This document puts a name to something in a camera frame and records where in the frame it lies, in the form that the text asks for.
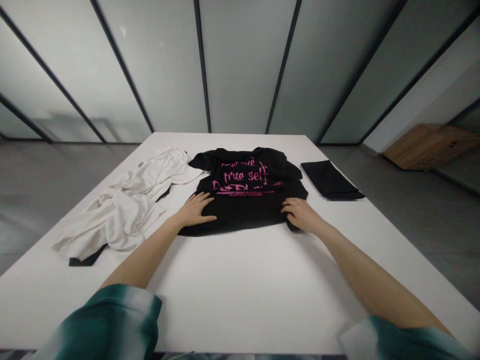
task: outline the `wooden cabinet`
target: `wooden cabinet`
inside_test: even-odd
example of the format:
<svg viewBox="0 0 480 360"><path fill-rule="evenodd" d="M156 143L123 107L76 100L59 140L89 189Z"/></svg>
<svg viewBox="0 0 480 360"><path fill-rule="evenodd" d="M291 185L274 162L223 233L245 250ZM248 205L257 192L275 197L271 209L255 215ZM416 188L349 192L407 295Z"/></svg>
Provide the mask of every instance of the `wooden cabinet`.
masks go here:
<svg viewBox="0 0 480 360"><path fill-rule="evenodd" d="M383 155L404 170L430 170L475 148L480 135L448 125L419 125Z"/></svg>

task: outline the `forearm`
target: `forearm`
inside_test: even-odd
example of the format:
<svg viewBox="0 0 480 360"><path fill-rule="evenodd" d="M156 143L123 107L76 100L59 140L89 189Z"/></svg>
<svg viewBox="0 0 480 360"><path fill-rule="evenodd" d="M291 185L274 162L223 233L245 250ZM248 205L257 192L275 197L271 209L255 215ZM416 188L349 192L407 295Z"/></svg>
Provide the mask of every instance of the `forearm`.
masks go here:
<svg viewBox="0 0 480 360"><path fill-rule="evenodd" d="M451 336L420 300L336 228L325 222L314 234L325 244L353 291L372 315L388 320L400 329L434 327Z"/></svg>
<svg viewBox="0 0 480 360"><path fill-rule="evenodd" d="M174 218L168 218L115 269L100 289L113 284L146 288L181 228Z"/></svg>

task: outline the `white table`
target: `white table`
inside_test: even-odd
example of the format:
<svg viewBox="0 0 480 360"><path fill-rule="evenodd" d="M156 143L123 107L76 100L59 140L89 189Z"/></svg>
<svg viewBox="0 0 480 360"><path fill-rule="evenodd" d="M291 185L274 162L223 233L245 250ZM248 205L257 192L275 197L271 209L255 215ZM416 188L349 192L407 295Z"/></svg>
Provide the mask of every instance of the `white table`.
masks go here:
<svg viewBox="0 0 480 360"><path fill-rule="evenodd" d="M69 214L158 149L193 157L216 148L270 147L299 166L327 158L303 135L152 134ZM480 353L480 313L366 198L327 201L303 173L308 202L414 293L471 352ZM174 185L168 211L197 181ZM37 349L117 266L106 250L92 267L68 267L51 250L55 227L0 278L0 349ZM323 244L285 224L205 237L179 236L148 289L163 301L157 351L340 354L337 336L367 316Z"/></svg>

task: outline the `white cloth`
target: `white cloth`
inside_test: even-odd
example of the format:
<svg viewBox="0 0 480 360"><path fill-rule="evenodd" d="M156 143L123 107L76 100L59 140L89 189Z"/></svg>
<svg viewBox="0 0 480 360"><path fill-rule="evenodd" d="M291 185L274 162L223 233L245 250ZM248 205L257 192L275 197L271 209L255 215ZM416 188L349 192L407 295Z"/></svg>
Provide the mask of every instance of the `white cloth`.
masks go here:
<svg viewBox="0 0 480 360"><path fill-rule="evenodd" d="M167 148L127 171L81 213L60 221L52 249L66 258L85 260L107 244L130 253L144 232L165 211L156 201L171 184L185 184L203 171L188 165L185 151Z"/></svg>

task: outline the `hand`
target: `hand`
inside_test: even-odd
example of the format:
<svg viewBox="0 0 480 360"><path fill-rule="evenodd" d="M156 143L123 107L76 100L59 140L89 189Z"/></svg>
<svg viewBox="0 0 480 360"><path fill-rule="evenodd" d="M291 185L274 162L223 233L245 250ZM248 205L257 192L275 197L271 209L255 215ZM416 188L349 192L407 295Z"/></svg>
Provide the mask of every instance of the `hand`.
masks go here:
<svg viewBox="0 0 480 360"><path fill-rule="evenodd" d="M202 216L204 207L214 200L209 195L209 192L204 193L203 191L197 195L193 194L171 219L175 220L182 228L217 220L216 216Z"/></svg>
<svg viewBox="0 0 480 360"><path fill-rule="evenodd" d="M319 235L318 232L325 227L331 227L315 210L313 210L309 203L303 199L296 197L288 197L282 203L283 208L281 213L289 213L286 217L297 228Z"/></svg>

